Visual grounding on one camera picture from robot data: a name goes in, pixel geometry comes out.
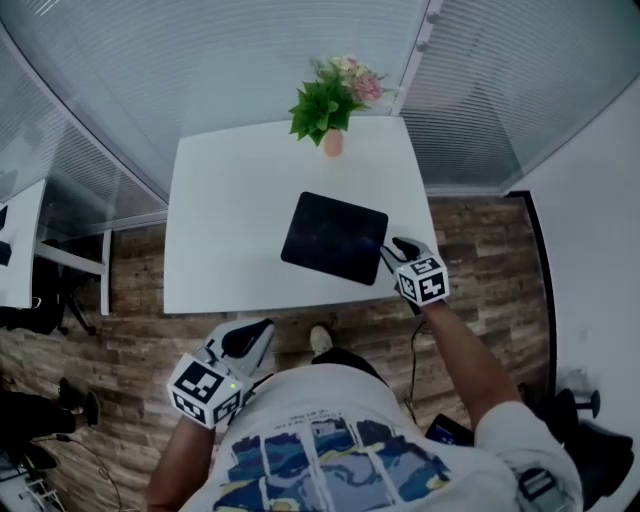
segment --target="desk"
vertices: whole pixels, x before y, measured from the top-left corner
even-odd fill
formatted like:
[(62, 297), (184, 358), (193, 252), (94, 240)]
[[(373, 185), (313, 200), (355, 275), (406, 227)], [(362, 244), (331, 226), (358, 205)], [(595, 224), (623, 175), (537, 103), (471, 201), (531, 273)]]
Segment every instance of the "desk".
[(289, 121), (180, 140), (173, 172), (164, 262), (166, 313), (277, 309), (395, 295), (380, 261), (364, 286), (280, 260), (304, 191), (389, 216), (394, 236), (437, 250), (424, 185), (404, 121), (356, 117), (344, 153), (289, 135)]
[(33, 257), (40, 256), (61, 265), (100, 276), (100, 311), (109, 314), (109, 261), (111, 231), (103, 235), (102, 261), (96, 262), (75, 256), (36, 241), (40, 207), (46, 181), (40, 180), (16, 194), (0, 208), (8, 205), (0, 240), (11, 245), (11, 259), (0, 265), (0, 306), (31, 308)]

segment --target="pants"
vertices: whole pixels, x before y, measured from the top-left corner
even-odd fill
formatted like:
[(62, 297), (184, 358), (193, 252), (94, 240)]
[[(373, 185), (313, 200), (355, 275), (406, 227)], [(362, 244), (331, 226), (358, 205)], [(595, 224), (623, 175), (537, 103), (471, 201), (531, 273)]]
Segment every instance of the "pants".
[(382, 382), (384, 382), (382, 377), (378, 375), (378, 372), (376, 372), (373, 369), (373, 366), (367, 363), (367, 361), (364, 358), (357, 356), (355, 354), (352, 354), (348, 350), (334, 347), (327, 350), (324, 354), (320, 354), (319, 356), (314, 357), (313, 361), (311, 361), (311, 364), (327, 364), (327, 363), (351, 366), (351, 368), (362, 370), (363, 372), (368, 373), (372, 377), (375, 377), (376, 379), (380, 379)]
[(0, 393), (0, 410), (3, 423), (0, 432), (5, 441), (30, 441), (76, 429), (72, 413), (54, 407), (41, 396), (4, 391)]

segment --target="shoe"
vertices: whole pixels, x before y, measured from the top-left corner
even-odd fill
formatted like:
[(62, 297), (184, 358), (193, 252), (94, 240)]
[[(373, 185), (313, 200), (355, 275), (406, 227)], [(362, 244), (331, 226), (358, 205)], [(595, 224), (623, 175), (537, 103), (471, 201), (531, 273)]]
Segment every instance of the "shoe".
[(84, 397), (82, 414), (87, 417), (87, 424), (90, 427), (95, 427), (100, 423), (100, 402), (93, 391), (89, 391)]
[(73, 411), (82, 405), (82, 393), (71, 387), (69, 381), (64, 377), (60, 379), (58, 398), (62, 408), (68, 411)]
[(309, 342), (311, 343), (314, 357), (318, 357), (333, 348), (331, 333), (324, 325), (313, 326), (309, 334)]

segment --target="wire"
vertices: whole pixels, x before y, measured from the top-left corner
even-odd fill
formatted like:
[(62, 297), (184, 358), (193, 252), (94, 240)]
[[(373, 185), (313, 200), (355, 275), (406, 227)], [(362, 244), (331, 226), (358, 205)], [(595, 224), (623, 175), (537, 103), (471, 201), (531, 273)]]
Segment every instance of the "wire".
[(111, 482), (111, 485), (113, 486), (113, 490), (116, 492), (116, 497), (118, 498), (118, 509), (117, 509), (117, 512), (125, 512), (122, 509), (122, 498), (120, 497), (120, 490), (118, 489), (118, 486), (116, 485), (116, 483), (113, 480), (113, 478), (111, 478), (111, 475), (109, 474), (109, 470), (107, 469), (107, 466), (105, 465), (105, 463), (102, 461), (102, 459), (98, 456), (98, 454), (96, 452), (94, 452), (91, 448), (89, 448), (84, 443), (81, 443), (80, 441), (76, 441), (75, 439), (71, 439), (69, 436), (65, 436), (65, 435), (61, 435), (61, 434), (57, 434), (55, 437), (45, 437), (45, 438), (42, 438), (42, 439), (36, 439), (33, 442), (34, 443), (40, 443), (42, 441), (60, 441), (62, 443), (76, 443), (76, 444), (79, 444), (80, 446), (82, 446), (91, 455), (93, 455), (96, 458), (96, 460), (98, 461), (98, 474), (100, 475), (100, 477), (102, 479), (108, 480), (109, 482)]
[(417, 359), (418, 359), (416, 354), (415, 341), (416, 341), (416, 336), (420, 332), (420, 329), (422, 329), (422, 327), (425, 325), (425, 323), (426, 322), (424, 321), (420, 322), (418, 327), (416, 327), (416, 330), (413, 331), (413, 334), (411, 335), (411, 352), (413, 353), (413, 366), (411, 368), (411, 386), (409, 387), (409, 396), (404, 399), (404, 404), (407, 406), (407, 409), (409, 409), (409, 414), (411, 414), (411, 417), (413, 418), (413, 422), (416, 425), (418, 424), (418, 421), (416, 420), (416, 414), (415, 414), (415, 411), (413, 410), (413, 392), (416, 387), (416, 366), (417, 366)]

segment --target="black phone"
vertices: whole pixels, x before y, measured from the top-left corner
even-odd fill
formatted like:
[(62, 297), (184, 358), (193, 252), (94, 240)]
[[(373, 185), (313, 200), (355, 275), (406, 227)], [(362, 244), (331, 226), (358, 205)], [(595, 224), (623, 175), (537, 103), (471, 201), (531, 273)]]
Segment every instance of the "black phone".
[(7, 210), (9, 209), (9, 205), (6, 205), (2, 210), (0, 210), (0, 230), (4, 228), (4, 223), (7, 220)]
[(471, 430), (456, 423), (444, 414), (438, 414), (427, 430), (427, 439), (456, 446), (473, 446), (474, 435)]

